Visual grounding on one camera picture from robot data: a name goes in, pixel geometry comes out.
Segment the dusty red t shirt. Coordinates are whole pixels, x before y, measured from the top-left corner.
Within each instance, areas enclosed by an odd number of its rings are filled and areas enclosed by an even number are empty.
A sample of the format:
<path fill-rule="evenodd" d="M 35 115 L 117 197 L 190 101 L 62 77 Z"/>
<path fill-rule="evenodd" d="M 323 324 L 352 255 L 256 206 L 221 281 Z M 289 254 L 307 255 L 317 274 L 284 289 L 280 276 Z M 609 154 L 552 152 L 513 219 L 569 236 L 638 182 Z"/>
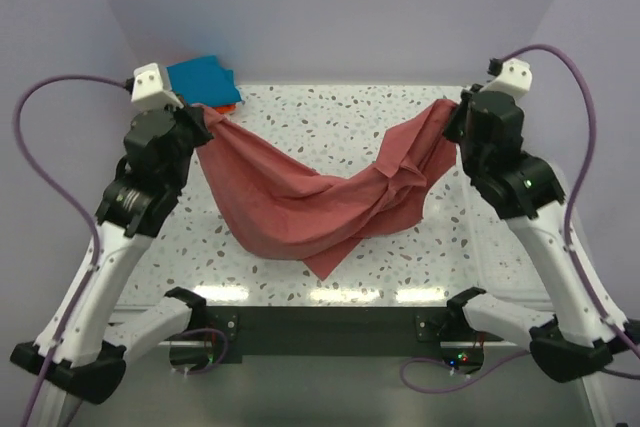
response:
<path fill-rule="evenodd" d="M 389 128 L 375 161 L 350 178 L 320 174 L 207 107 L 213 139 L 198 149 L 199 164 L 246 251 L 301 261 L 324 280 L 362 240 L 422 221 L 428 192 L 456 161 L 444 136 L 455 106 L 438 99 Z"/>

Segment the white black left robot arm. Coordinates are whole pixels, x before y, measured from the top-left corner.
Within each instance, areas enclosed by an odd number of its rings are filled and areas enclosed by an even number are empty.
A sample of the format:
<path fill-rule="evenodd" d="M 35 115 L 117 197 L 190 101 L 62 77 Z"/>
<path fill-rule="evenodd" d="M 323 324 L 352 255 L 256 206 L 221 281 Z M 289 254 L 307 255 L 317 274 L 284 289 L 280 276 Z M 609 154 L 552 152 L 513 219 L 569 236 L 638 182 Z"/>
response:
<path fill-rule="evenodd" d="M 81 267 L 46 328 L 14 347 L 14 365 L 99 405 L 115 392 L 135 354 L 174 334 L 196 339 L 205 332 L 204 299 L 182 288 L 168 295 L 179 305 L 174 314 L 154 309 L 146 326 L 122 340 L 107 326 L 133 268 L 178 203 L 194 150 L 212 138 L 200 107 L 166 106 L 134 117 Z"/>

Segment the folded blue t shirt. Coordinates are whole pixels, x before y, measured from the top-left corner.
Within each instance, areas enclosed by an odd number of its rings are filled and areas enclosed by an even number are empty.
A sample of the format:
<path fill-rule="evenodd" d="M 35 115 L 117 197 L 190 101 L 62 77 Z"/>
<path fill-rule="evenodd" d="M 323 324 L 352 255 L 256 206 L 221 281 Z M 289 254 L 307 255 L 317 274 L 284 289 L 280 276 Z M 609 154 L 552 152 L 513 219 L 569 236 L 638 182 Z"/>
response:
<path fill-rule="evenodd" d="M 234 71 L 224 67 L 215 55 L 179 62 L 167 71 L 173 90 L 189 104 L 219 107 L 241 101 Z"/>

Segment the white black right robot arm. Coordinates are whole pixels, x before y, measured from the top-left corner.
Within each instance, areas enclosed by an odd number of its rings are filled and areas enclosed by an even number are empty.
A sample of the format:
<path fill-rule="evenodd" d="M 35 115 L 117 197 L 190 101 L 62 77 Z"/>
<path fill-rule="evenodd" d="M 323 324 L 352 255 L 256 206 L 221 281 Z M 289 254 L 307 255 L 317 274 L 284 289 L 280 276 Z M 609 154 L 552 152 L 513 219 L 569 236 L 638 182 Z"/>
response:
<path fill-rule="evenodd" d="M 510 304 L 472 287 L 448 300 L 445 326 L 459 340 L 480 331 L 512 342 L 549 378 L 566 383 L 637 347 L 639 323 L 615 305 L 563 224 L 565 193 L 552 166 L 523 150 L 523 123 L 512 96 L 473 88 L 462 92 L 444 136 L 458 146 L 471 186 L 528 254 L 552 309 Z"/>

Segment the folded orange t shirt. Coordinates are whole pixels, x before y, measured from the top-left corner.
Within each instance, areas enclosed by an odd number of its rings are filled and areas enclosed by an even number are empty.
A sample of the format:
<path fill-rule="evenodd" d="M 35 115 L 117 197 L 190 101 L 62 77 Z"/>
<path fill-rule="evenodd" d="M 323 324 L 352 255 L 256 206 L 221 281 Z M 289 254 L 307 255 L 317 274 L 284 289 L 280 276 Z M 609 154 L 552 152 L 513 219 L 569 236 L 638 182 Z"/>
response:
<path fill-rule="evenodd" d="M 236 110 L 236 105 L 228 104 L 228 105 L 216 106 L 214 110 L 220 114 L 232 114 Z"/>

